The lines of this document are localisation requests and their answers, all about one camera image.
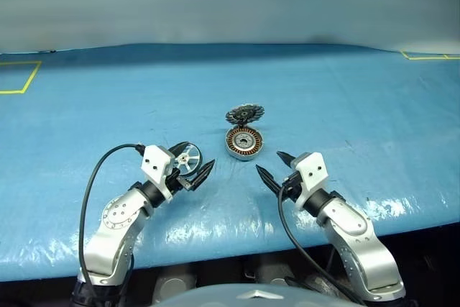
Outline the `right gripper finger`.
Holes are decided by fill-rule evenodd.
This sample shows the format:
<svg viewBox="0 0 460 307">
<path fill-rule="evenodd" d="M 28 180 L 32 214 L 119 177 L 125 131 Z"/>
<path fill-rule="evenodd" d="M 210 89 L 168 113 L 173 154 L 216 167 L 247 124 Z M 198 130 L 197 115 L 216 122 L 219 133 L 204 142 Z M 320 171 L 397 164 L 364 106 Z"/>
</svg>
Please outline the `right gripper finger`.
<svg viewBox="0 0 460 307">
<path fill-rule="evenodd" d="M 260 165 L 256 165 L 257 172 L 262 179 L 262 182 L 275 194 L 278 195 L 280 191 L 280 185 L 275 181 L 272 174 L 270 174 L 265 168 Z"/>
<path fill-rule="evenodd" d="M 290 168 L 295 170 L 297 158 L 283 151 L 277 151 L 277 156 Z"/>
</svg>

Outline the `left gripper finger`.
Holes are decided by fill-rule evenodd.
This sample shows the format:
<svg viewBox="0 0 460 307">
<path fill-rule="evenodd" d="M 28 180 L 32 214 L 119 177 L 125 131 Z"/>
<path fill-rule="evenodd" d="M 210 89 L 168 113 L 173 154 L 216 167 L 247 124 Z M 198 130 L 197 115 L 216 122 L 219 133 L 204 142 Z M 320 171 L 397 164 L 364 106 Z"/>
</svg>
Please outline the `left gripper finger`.
<svg viewBox="0 0 460 307">
<path fill-rule="evenodd" d="M 185 151 L 185 149 L 188 147 L 188 145 L 189 145 L 188 141 L 179 142 L 176 145 L 173 145 L 167 150 L 169 152 L 169 156 L 171 158 L 175 158 L 181 155 Z"/>
<path fill-rule="evenodd" d="M 214 164 L 215 160 L 211 160 L 204 164 L 197 172 L 194 179 L 192 179 L 192 181 L 186 181 L 187 184 L 185 185 L 185 189 L 187 191 L 195 191 L 208 178 L 213 169 Z"/>
</svg>

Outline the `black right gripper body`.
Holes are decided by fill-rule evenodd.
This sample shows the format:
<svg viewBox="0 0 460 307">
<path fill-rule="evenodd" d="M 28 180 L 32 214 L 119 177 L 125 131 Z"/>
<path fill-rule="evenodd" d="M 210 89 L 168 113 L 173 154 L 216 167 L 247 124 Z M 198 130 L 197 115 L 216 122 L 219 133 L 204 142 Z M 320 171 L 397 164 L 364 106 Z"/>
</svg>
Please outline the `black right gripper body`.
<svg viewBox="0 0 460 307">
<path fill-rule="evenodd" d="M 279 189 L 278 196 L 281 197 L 281 201 L 290 199 L 292 202 L 296 202 L 302 192 L 302 177 L 299 172 L 292 173 L 283 182 Z"/>
</svg>

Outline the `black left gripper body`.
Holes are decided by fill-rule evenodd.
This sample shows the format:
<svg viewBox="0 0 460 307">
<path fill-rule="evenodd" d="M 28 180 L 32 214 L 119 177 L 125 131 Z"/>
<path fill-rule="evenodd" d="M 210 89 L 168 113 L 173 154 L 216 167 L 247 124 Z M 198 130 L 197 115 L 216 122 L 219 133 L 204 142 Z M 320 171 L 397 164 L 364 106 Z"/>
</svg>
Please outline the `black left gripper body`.
<svg viewBox="0 0 460 307">
<path fill-rule="evenodd" d="M 173 169 L 171 174 L 166 177 L 165 185 L 172 195 L 182 189 L 189 191 L 192 187 L 191 182 L 181 176 L 178 169 Z"/>
</svg>

